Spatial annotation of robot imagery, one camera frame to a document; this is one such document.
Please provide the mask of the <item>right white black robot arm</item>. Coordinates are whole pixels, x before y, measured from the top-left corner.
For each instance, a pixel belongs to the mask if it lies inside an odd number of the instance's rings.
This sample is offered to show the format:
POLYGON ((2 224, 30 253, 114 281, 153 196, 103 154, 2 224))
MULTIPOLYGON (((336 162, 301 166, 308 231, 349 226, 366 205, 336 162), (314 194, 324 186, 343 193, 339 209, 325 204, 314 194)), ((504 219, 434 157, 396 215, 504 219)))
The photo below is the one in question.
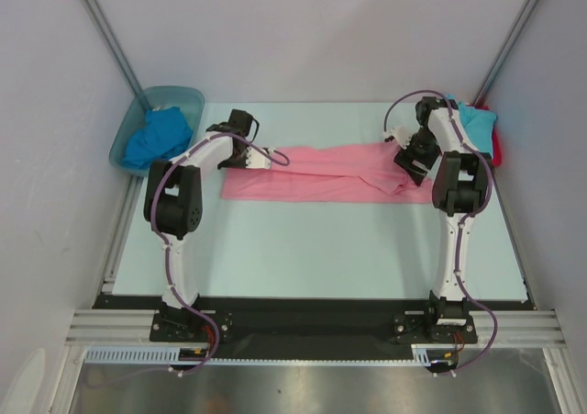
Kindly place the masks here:
POLYGON ((386 139, 398 144, 394 163, 416 185, 437 167, 431 198, 441 221, 440 252, 423 330, 430 340, 445 341, 456 329, 471 327, 469 310, 480 305, 466 288, 467 250, 473 220, 491 199, 492 158, 469 139, 456 101, 431 90, 410 95, 422 96, 415 105, 417 132, 394 128, 386 139))

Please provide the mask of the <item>teal folded t shirt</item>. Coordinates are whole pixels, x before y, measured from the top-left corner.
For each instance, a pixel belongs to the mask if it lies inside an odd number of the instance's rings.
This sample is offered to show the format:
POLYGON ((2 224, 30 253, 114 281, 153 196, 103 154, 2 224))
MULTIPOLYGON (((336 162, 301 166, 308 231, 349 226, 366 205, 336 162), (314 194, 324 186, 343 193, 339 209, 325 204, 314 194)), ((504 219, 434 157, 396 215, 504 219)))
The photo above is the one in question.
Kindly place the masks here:
POLYGON ((459 122, 469 141, 482 153, 493 156, 493 127, 497 116, 489 110, 457 103, 459 122))

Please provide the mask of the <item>pink t shirt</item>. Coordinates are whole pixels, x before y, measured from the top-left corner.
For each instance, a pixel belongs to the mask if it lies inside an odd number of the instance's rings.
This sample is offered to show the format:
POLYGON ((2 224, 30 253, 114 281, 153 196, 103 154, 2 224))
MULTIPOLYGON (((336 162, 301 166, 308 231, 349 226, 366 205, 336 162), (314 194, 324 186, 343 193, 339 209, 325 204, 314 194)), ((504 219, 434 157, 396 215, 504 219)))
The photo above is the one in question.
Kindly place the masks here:
POLYGON ((283 148, 287 166, 229 169, 221 197, 226 200, 428 204, 432 182, 417 185, 393 159, 401 148, 370 143, 328 149, 283 148))

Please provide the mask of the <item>right aluminium corner post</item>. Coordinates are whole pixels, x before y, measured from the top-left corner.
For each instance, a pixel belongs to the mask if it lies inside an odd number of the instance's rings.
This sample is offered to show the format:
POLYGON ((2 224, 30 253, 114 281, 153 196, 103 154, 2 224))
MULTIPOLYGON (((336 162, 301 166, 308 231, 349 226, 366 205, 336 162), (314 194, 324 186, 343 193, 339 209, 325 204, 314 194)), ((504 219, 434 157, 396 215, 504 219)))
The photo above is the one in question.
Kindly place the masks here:
POLYGON ((484 75, 482 83, 473 97, 472 103, 475 106, 483 106, 493 89, 501 71, 504 69, 509 57, 513 53, 516 44, 522 38, 524 31, 536 13, 542 0, 524 0, 520 10, 515 16, 512 26, 501 44, 488 72, 484 75))

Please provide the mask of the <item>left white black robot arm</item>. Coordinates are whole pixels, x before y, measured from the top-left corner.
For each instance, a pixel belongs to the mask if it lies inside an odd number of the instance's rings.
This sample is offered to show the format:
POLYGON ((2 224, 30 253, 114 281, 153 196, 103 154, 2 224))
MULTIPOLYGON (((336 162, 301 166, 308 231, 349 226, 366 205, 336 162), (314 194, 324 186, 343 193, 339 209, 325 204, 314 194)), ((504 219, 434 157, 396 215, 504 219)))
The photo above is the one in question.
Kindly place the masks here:
POLYGON ((188 272, 184 248, 204 214, 205 178, 221 169, 268 169, 267 149, 252 143, 260 124, 250 113, 234 109, 228 120, 208 127, 204 137, 169 160, 151 164, 143 213, 162 241, 166 290, 162 302, 177 308, 171 329, 181 339, 196 338, 202 317, 187 308, 199 297, 194 276, 188 272))

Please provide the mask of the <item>front aluminium rail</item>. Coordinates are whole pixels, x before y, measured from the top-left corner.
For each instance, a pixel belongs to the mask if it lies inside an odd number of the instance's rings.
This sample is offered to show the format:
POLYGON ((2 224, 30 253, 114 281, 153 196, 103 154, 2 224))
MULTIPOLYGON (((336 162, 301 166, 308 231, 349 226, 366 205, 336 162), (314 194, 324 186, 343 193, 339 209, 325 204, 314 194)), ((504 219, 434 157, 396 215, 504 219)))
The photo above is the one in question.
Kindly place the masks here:
MULTIPOLYGON (((88 309, 74 313, 65 343, 76 346, 180 346, 196 341, 153 341, 159 328, 150 309, 88 309)), ((566 346, 556 313, 497 311, 495 348, 550 348, 566 346)))

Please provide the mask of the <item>red folded t shirt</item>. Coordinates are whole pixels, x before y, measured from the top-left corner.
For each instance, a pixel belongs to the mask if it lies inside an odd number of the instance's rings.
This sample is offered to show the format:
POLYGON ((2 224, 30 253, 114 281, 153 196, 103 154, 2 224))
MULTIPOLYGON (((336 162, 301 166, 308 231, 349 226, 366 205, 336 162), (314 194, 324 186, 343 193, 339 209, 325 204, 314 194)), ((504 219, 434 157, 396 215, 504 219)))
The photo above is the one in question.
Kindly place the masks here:
POLYGON ((477 148, 481 152, 489 153, 493 166, 498 167, 503 162, 503 153, 496 129, 498 117, 488 106, 479 106, 478 110, 481 114, 478 121, 477 148))

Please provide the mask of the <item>blue crumpled t shirt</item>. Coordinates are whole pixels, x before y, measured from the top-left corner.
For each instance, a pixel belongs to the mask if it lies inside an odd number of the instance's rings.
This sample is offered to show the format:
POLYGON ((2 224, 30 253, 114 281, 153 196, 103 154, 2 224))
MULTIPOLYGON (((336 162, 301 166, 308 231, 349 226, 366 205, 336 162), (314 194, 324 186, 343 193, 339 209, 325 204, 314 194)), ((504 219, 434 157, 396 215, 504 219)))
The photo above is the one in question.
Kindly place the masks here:
POLYGON ((124 167, 147 170, 154 161, 169 160, 187 150, 193 130, 179 107, 148 110, 144 122, 127 141, 124 167))

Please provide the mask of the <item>aluminium corner post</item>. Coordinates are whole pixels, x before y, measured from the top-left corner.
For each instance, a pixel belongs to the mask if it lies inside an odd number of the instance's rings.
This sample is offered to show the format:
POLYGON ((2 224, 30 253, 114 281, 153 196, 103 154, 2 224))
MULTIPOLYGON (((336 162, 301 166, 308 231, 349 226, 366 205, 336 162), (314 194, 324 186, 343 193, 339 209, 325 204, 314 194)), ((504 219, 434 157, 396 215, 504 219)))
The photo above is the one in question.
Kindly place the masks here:
POLYGON ((501 71, 504 69, 509 57, 513 53, 516 44, 522 38, 524 31, 536 13, 542 0, 524 0, 520 10, 515 16, 512 26, 501 44, 488 72, 484 75, 482 83, 473 97, 472 103, 475 106, 483 106, 493 89, 501 71))
POLYGON ((142 90, 133 67, 124 52, 124 49, 112 28, 110 21, 101 6, 99 0, 81 0, 89 18, 94 24, 94 28, 105 43, 116 67, 121 72, 124 81, 134 96, 137 96, 142 90))

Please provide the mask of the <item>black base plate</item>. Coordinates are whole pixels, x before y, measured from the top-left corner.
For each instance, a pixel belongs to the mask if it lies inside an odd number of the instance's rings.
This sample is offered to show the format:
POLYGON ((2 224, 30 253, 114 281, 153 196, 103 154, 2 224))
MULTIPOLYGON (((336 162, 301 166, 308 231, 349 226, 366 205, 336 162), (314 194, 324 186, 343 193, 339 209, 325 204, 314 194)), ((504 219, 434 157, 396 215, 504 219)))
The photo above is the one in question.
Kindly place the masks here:
POLYGON ((158 297, 99 296, 92 307, 106 320, 145 327, 143 339, 184 349, 184 359, 210 352, 223 360, 393 361, 417 344, 478 346, 502 314, 534 311, 528 300, 466 305, 464 326, 437 325, 424 299, 302 299, 202 297, 195 312, 158 297))

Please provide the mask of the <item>left aluminium corner post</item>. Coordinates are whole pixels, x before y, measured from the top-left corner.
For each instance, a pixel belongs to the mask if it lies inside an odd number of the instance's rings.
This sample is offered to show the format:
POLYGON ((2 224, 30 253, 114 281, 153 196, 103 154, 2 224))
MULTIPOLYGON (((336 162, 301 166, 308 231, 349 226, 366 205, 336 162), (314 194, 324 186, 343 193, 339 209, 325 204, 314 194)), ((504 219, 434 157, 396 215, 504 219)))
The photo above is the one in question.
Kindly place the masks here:
POLYGON ((81 0, 89 18, 94 24, 94 28, 105 43, 116 67, 121 72, 124 81, 134 96, 137 96, 142 90, 133 67, 124 52, 124 49, 112 28, 110 21, 101 6, 99 0, 81 0))

